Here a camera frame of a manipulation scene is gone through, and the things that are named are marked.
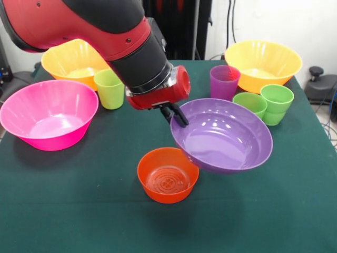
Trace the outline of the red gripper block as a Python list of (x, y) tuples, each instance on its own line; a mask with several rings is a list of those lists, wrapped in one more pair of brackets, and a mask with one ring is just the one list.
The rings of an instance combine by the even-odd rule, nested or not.
[(171, 118), (182, 128), (189, 125), (189, 121), (182, 112), (181, 108), (175, 104), (185, 100), (190, 94), (190, 78), (184, 66), (173, 67), (171, 76), (165, 83), (166, 86), (160, 86), (151, 92), (135, 95), (126, 87), (126, 98), (129, 104), (137, 110), (152, 109), (159, 104), (170, 102), (170, 110), (166, 105), (160, 105), (160, 112), (168, 124)]

